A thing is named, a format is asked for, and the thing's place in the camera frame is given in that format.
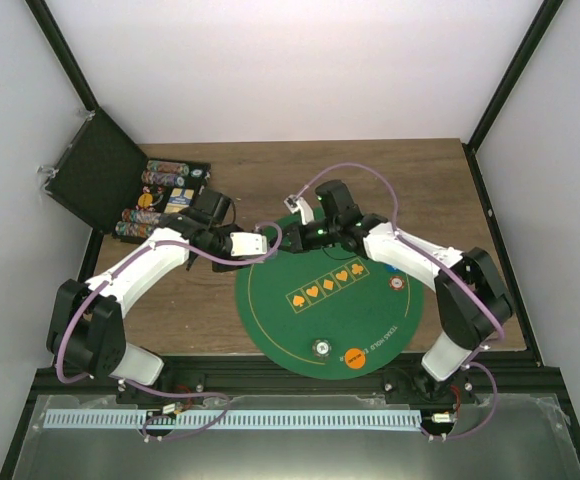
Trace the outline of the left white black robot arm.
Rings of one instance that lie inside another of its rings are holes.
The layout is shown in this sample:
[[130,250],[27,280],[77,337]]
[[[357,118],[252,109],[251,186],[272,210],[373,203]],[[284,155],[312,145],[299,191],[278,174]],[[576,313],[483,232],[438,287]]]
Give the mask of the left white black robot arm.
[[232,199],[205,189],[187,208],[162,216],[148,238],[117,264],[84,282],[68,280],[60,286],[46,340],[60,382],[130,380],[154,404],[173,395],[175,381],[162,371],[165,361],[131,344],[124,320],[163,277],[189,268],[198,257],[217,268],[243,266],[233,239],[240,229],[224,222],[229,211],[236,211]]

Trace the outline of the orange big blind button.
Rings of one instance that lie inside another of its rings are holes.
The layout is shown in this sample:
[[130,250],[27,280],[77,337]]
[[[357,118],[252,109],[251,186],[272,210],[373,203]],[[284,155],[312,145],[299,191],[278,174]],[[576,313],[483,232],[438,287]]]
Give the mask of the orange big blind button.
[[345,365],[353,370],[360,370],[366,364],[366,352],[360,348],[350,348],[344,354]]

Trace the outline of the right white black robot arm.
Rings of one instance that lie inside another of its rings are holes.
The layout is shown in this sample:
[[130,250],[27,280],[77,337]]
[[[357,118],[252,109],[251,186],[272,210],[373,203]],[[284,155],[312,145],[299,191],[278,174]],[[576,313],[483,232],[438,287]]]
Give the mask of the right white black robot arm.
[[511,295],[490,254],[442,247],[397,228],[387,218],[364,213],[340,180],[316,188],[323,217],[314,216],[300,195],[284,200],[298,219],[283,229],[289,251],[305,253],[340,246],[364,259],[394,267],[436,295],[442,333],[423,355],[414,378],[417,396],[428,403],[442,399],[450,379],[486,349],[505,338],[503,325],[514,315]]

